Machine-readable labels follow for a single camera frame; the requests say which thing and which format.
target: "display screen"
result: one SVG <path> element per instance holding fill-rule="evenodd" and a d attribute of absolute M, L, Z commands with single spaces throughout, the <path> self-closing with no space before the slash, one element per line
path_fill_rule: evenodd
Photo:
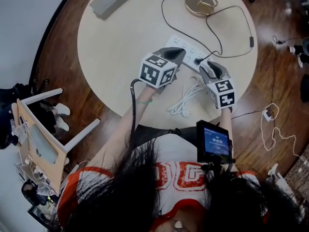
<path fill-rule="evenodd" d="M 204 128 L 205 151 L 217 155 L 226 155 L 229 153 L 228 136 L 222 133 Z"/>

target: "electrical outlet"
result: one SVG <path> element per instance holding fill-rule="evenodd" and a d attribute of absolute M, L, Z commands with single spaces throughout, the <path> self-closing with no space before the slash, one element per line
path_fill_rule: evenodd
<path fill-rule="evenodd" d="M 268 113 L 269 113 L 268 110 L 263 110 L 263 116 L 267 120 L 267 122 L 273 119 L 273 117 L 271 115 L 269 116 Z"/>
<path fill-rule="evenodd" d="M 170 39 L 165 42 L 165 47 L 180 47 L 186 50 L 183 63 L 197 73 L 199 73 L 199 65 L 195 64 L 194 60 L 196 58 L 205 58 L 207 56 L 207 54 L 204 54 L 201 50 L 186 42 L 184 39 L 181 39 L 176 34 L 173 34 Z M 208 57 L 207 60 L 213 61 L 212 57 Z"/>

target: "white tabletop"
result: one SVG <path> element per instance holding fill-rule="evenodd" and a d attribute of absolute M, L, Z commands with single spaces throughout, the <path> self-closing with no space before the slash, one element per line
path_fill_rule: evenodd
<path fill-rule="evenodd" d="M 84 76 L 100 100 L 117 114 L 123 114 L 132 105 L 130 83 L 138 77 L 141 59 L 165 46 L 172 34 L 185 39 L 205 54 L 209 52 L 197 42 L 175 32 L 164 22 L 161 13 L 162 0 L 128 0 L 107 20 L 95 16 L 86 7 L 78 31 L 78 57 Z M 255 46 L 252 51 L 237 58 L 213 59 L 225 66 L 234 79 L 239 99 L 248 87 L 257 60 L 257 37 L 252 18 L 241 0 L 218 0 L 215 12 L 231 5 L 240 6 L 248 19 Z M 219 43 L 207 28 L 205 19 L 190 14 L 184 0 L 166 0 L 166 19 L 170 24 L 199 39 L 211 50 L 219 50 Z M 209 18 L 209 24 L 223 45 L 223 55 L 233 56 L 247 52 L 249 30 L 238 8 L 232 8 Z M 161 95 L 156 94 L 149 104 L 140 124 L 155 128 L 171 129 L 195 126 L 203 119 L 210 121 L 220 115 L 205 91 L 191 99 L 187 108 L 192 112 L 188 118 L 181 114 L 170 115 L 167 108 L 182 96 L 183 85 L 188 77 L 197 75 L 180 66 L 177 80 L 168 85 Z M 136 83 L 138 96 L 144 83 Z"/>

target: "white wall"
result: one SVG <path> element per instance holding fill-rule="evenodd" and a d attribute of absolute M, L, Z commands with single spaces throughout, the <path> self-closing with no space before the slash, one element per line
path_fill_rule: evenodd
<path fill-rule="evenodd" d="M 0 88 L 28 84 L 44 31 L 62 0 L 0 0 Z"/>
<path fill-rule="evenodd" d="M 44 227 L 28 213 L 31 204 L 21 193 L 23 181 L 15 167 L 19 160 L 15 146 L 0 150 L 0 222 L 9 232 L 43 232 Z"/>

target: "white chair leg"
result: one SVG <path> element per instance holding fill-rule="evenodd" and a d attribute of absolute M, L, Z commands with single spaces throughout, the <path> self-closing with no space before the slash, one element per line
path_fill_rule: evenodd
<path fill-rule="evenodd" d="M 29 98 L 23 99 L 22 102 L 26 105 L 29 105 L 29 104 L 38 102 L 40 100 L 46 99 L 48 97 L 61 94 L 62 91 L 63 91 L 63 89 L 57 88 L 57 89 L 54 89 L 54 90 L 51 90 L 51 91 L 48 91 L 48 92 L 45 92 L 45 93 L 42 93 L 42 94 L 38 94 L 38 95 L 35 95 L 35 96 L 31 96 Z"/>
<path fill-rule="evenodd" d="M 78 133 L 71 141 L 69 141 L 64 149 L 68 153 L 75 145 L 77 145 L 88 133 L 90 133 L 98 124 L 100 120 L 97 118 L 90 125 L 88 125 L 85 129 L 83 129 L 80 133 Z"/>

